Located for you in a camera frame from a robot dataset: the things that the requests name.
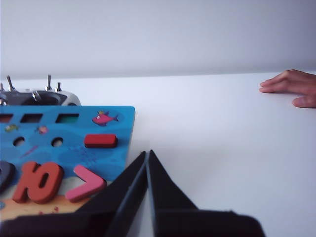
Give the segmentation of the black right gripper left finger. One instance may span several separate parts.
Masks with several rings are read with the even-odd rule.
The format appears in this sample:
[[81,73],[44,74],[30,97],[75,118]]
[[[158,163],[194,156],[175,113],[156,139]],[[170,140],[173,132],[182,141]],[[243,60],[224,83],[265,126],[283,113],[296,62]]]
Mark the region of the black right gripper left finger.
[[83,205],[78,237],[125,237],[147,189],[143,151],[112,184]]

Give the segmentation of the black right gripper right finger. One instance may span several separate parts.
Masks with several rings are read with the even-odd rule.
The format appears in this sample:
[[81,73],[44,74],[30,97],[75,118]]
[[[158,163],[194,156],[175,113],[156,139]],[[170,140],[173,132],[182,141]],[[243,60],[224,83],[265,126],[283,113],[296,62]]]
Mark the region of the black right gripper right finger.
[[156,237],[200,237],[197,206],[172,181],[153,150],[146,164]]

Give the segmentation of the bare person hand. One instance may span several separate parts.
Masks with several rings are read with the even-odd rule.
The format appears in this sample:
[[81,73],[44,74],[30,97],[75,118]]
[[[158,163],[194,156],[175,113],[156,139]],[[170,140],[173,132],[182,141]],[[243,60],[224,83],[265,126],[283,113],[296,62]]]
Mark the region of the bare person hand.
[[291,69],[260,83],[262,93],[297,93],[301,96],[292,101],[298,108],[316,108],[316,76]]

